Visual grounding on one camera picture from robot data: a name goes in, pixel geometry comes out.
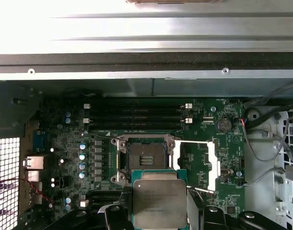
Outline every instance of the screw hole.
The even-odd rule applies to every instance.
[[[29,70],[28,70],[28,73],[29,73],[29,74],[35,74],[35,70],[34,70],[34,69],[29,69]]]

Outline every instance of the motherboard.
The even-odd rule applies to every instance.
[[[42,184],[53,218],[118,201],[133,170],[168,169],[186,169],[189,189],[236,217],[245,208],[242,112],[231,99],[45,99],[33,152],[52,157]]]

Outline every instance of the cpu socket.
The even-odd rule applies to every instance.
[[[128,170],[166,169],[166,143],[130,143],[127,151]]]

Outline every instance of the perforated metal mesh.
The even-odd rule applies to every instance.
[[[0,181],[19,177],[19,138],[0,139]],[[0,230],[17,225],[18,183],[0,183]]]

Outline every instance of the red wire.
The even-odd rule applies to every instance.
[[[245,127],[246,124],[244,123],[244,120],[241,118],[240,121],[242,122],[242,126]]]
[[[30,182],[30,181],[28,181],[28,180],[26,180],[26,179],[23,179],[23,178],[11,178],[11,179],[5,179],[5,180],[1,180],[1,181],[0,181],[0,184],[3,183],[3,182],[6,182],[6,181],[15,181],[15,180],[21,180],[21,181],[25,181],[25,182],[27,182],[27,183],[30,185],[30,187],[33,188],[33,189],[35,190],[35,192],[36,192],[37,194],[41,195],[41,197],[43,197],[46,201],[49,201],[49,198],[48,198],[47,196],[44,196],[44,194],[43,194],[40,190],[38,190],[38,189],[33,185],[32,182]]]

